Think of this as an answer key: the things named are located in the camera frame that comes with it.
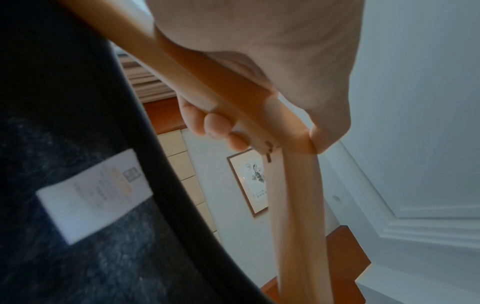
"beige tile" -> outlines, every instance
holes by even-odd
[[[210,231],[211,232],[216,231],[217,228],[215,227],[214,219],[212,219],[212,215],[210,214],[210,210],[209,210],[209,207],[207,205],[207,202],[201,203],[196,208],[200,212],[200,214],[203,217],[203,220],[205,221],[205,223],[210,228]]]
[[[213,233],[213,236],[216,238],[216,240],[217,240],[220,244],[222,243],[222,241],[220,240],[220,236],[219,236],[219,232],[218,232],[218,231],[215,231],[215,232]]]
[[[198,205],[205,201],[204,194],[200,189],[199,181],[197,180],[196,176],[192,176],[190,178],[184,179],[181,181],[185,191],[188,193],[191,201]]]
[[[172,155],[168,157],[168,161],[179,180],[184,180],[195,175],[188,152]]]
[[[167,157],[185,152],[187,150],[180,130],[157,135],[157,138],[160,141],[160,145]]]

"white paper label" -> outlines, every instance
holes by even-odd
[[[36,194],[70,245],[112,224],[153,195],[133,149]]]

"qr code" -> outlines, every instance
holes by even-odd
[[[137,170],[137,168],[133,167],[132,169],[128,169],[123,173],[123,176],[126,178],[128,182],[133,182],[137,178],[141,176],[140,172]]]

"hand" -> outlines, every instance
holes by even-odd
[[[213,60],[304,109],[322,153],[350,128],[349,77],[360,38],[363,0],[146,0],[173,42]],[[182,96],[180,111],[195,134],[248,144],[232,125]]]

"artwork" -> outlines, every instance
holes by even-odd
[[[252,215],[255,217],[267,210],[267,186],[262,156],[257,151],[249,149],[232,155],[227,160]]]

